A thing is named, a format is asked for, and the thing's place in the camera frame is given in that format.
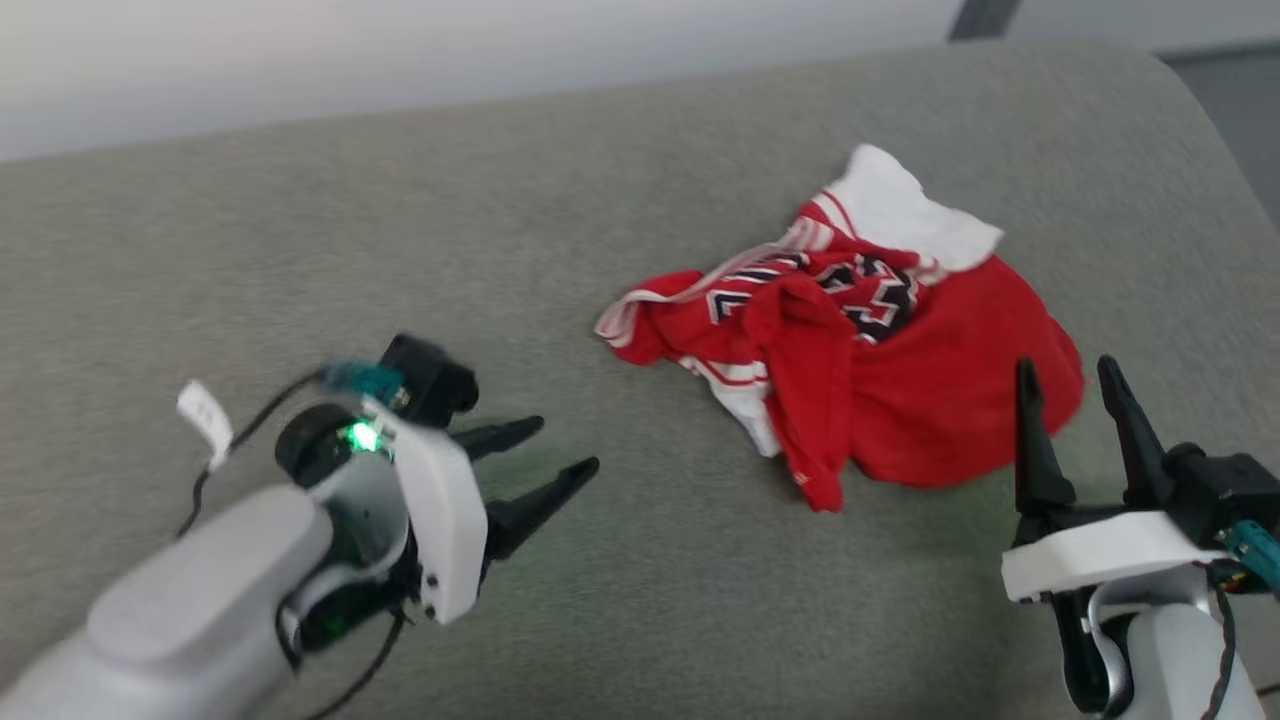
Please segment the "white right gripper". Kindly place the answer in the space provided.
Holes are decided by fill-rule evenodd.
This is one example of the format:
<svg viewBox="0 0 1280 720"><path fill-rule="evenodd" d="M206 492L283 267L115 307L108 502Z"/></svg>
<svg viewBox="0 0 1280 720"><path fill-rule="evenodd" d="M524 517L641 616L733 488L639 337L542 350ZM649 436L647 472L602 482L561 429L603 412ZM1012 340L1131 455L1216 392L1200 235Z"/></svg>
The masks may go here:
<svg viewBox="0 0 1280 720"><path fill-rule="evenodd" d="M1134 509L1158 509L1172 487L1164 470L1165 448L1117 360L1105 354L1096 370L1121 448L1123 501ZM1007 598L1030 602L1094 591L1102 605L1207 606L1204 571L1230 562L1228 552L1198 547L1160 510L1070 507L1076 502L1075 488L1053 451L1044 424L1044 393L1029 357L1018 363L1015 388L1015 507L1020 518L1012 547L1001 561Z"/></svg>

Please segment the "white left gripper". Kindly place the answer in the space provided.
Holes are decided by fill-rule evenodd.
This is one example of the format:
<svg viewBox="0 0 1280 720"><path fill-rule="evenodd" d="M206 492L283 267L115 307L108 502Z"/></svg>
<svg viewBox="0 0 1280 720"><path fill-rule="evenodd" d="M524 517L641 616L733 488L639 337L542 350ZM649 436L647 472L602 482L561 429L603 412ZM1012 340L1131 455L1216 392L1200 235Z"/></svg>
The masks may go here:
<svg viewBox="0 0 1280 720"><path fill-rule="evenodd" d="M471 462L506 454L536 436L540 415L444 432L396 416L375 398L364 413L387 437L421 568L419 603L442 625L477 600L484 562L506 561L598 473L598 457L563 468L557 478L516 498L484 506Z"/></svg>

